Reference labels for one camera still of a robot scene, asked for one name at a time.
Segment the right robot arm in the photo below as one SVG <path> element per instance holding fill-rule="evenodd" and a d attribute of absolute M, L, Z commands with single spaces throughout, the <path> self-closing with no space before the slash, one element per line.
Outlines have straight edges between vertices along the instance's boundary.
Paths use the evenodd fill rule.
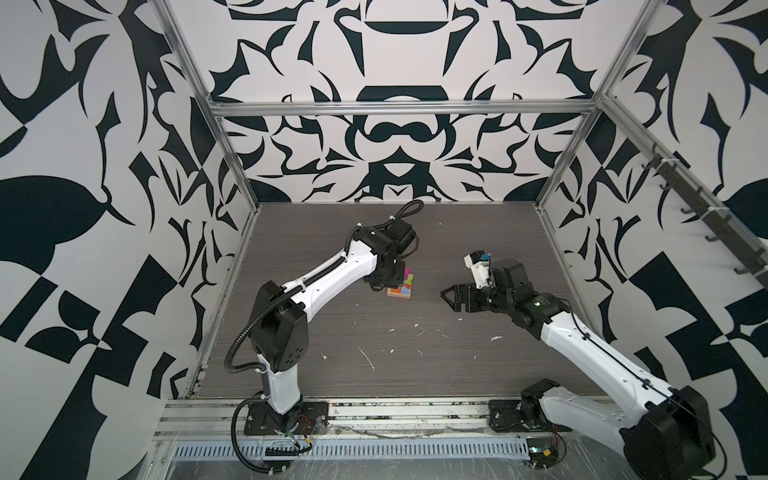
<path fill-rule="evenodd" d="M 637 365 L 593 332 L 570 303 L 538 292 L 516 260 L 492 261 L 483 250 L 464 258 L 473 280 L 441 291 L 455 312 L 493 312 L 578 367 L 614 403 L 609 408 L 542 379 L 515 405 L 494 401 L 489 426 L 496 432 L 576 431 L 620 454 L 642 479 L 692 479 L 706 472 L 719 446 L 704 397 L 677 389 Z"/>

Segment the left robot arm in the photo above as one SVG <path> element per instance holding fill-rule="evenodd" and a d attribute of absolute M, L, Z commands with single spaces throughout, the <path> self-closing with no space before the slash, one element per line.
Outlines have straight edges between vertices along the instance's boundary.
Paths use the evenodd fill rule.
<path fill-rule="evenodd" d="M 230 374 L 255 371 L 262 377 L 266 418 L 287 432 L 298 422 L 303 396 L 298 364 L 309 347 L 309 323 L 332 299 L 361 280 L 372 291 L 397 289 L 406 280 L 405 259 L 419 239 L 406 218 L 420 212 L 412 200 L 378 225 L 356 225 L 330 259 L 285 284 L 268 281 L 257 292 L 243 329 L 225 354 Z"/>

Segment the green lit controller board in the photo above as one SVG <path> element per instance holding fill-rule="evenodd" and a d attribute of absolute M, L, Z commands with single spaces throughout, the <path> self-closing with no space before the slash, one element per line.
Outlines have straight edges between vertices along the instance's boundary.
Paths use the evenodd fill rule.
<path fill-rule="evenodd" d="M 529 455 L 528 466 L 533 470 L 550 470 L 567 455 L 567 443 L 555 437 L 530 437 L 526 439 Z"/>

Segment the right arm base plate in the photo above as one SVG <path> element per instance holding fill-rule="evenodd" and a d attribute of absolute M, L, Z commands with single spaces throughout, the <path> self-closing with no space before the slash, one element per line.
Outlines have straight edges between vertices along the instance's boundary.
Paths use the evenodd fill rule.
<path fill-rule="evenodd" d="M 571 432 L 572 429 L 547 419 L 533 400 L 501 400 L 488 402 L 488 425 L 497 433 Z"/>

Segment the aluminium mounting rail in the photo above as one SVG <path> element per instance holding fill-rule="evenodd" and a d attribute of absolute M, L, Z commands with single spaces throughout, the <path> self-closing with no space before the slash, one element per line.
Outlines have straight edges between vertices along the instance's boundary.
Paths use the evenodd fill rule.
<path fill-rule="evenodd" d="M 300 418 L 307 432 L 359 436 L 417 436 L 426 433 L 485 433 L 491 397 L 309 398 L 324 403 Z M 152 439 L 227 439 L 238 399 L 173 400 L 161 413 Z"/>

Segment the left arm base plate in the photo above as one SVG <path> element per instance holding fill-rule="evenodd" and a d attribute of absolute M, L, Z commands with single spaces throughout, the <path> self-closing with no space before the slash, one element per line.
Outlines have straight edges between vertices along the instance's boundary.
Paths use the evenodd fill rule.
<path fill-rule="evenodd" d="M 286 413 L 277 413 L 266 400 L 248 405 L 244 426 L 246 436 L 277 434 L 314 435 L 327 430 L 329 404 L 299 401 Z"/>

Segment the aluminium cage frame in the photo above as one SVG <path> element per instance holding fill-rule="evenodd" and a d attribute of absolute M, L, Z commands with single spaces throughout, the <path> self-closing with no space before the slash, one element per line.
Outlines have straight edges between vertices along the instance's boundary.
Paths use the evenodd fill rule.
<path fill-rule="evenodd" d="M 260 213 L 202 383 L 243 398 L 224 355 L 266 281 L 335 254 L 396 204 L 409 300 L 356 281 L 309 326 L 307 397 L 511 396 L 600 388 L 494 313 L 454 313 L 464 256 L 533 285 L 641 367 L 734 416 L 767 402 L 767 266 L 738 258 L 648 166 L 694 175 L 708 210 L 767 239 L 763 1 L 166 1 L 165 33 Z"/>

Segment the grey wall hook rack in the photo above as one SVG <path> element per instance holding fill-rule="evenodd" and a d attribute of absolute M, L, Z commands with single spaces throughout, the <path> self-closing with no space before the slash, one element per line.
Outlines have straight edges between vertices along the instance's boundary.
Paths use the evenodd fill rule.
<path fill-rule="evenodd" d="M 702 221 L 711 234 L 705 239 L 722 243 L 740 262 L 737 275 L 750 275 L 767 289 L 767 246 L 748 229 L 736 214 L 719 200 L 689 168 L 677 158 L 666 158 L 652 147 L 652 158 L 644 166 L 654 170 L 664 181 L 663 191 L 674 191 L 686 204 L 683 215 Z"/>

